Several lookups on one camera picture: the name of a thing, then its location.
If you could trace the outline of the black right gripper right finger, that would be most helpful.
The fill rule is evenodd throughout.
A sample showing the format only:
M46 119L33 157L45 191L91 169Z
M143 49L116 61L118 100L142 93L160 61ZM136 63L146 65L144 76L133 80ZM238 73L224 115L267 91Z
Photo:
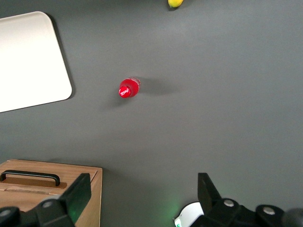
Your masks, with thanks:
M207 173L198 174L198 200L203 210L192 227L281 227L284 211L262 204L251 211L233 199L223 198Z

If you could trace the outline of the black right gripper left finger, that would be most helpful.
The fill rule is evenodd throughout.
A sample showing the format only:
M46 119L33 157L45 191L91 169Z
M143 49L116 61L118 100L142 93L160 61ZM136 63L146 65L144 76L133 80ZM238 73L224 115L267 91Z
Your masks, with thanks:
M27 212L19 207L0 209L2 227L74 227L91 198L90 176L80 174L57 199L40 202Z

